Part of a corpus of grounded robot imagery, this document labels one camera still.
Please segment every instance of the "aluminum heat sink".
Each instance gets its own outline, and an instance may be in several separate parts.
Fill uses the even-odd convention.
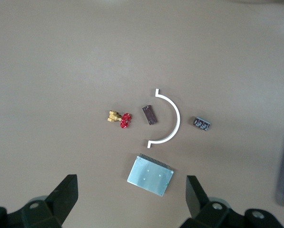
[[[133,164],[127,182],[163,196],[173,173],[165,163],[140,154]]]

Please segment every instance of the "metal screw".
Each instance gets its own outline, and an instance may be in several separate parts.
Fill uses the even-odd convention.
[[[215,208],[216,210],[222,210],[222,205],[221,204],[219,204],[219,203],[213,203],[213,208]]]
[[[258,219],[264,219],[263,213],[261,213],[261,212],[259,212],[259,211],[257,211],[257,210],[254,210],[254,211],[252,212],[252,215],[253,215],[255,218],[258,218]]]
[[[31,204],[30,205],[30,209],[34,209],[34,208],[36,208],[36,207],[38,207],[39,206],[39,204],[38,203],[33,203],[33,204]]]

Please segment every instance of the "small black circuit board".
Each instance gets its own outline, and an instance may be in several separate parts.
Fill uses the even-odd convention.
[[[194,123],[193,123],[194,126],[204,130],[204,131],[207,131],[209,126],[210,126],[210,122],[209,121],[206,121],[200,117],[196,117],[196,119],[194,120]]]

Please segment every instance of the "white curved plastic piece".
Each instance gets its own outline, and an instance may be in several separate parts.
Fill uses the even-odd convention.
[[[160,143],[165,143],[165,142],[171,140],[171,138],[175,136],[175,134],[177,133],[177,131],[179,130],[179,127],[180,127],[180,112],[179,112],[178,108],[176,107],[175,103],[172,100],[170,100],[168,97],[160,95],[159,89],[156,89],[156,97],[159,97],[159,98],[162,98],[162,99],[168,101],[173,106],[173,108],[176,111],[176,126],[175,126],[174,130],[172,131],[172,133],[169,136],[167,136],[166,138],[161,139],[161,140],[157,140],[157,141],[149,140],[147,148],[150,148],[151,144],[160,144]]]

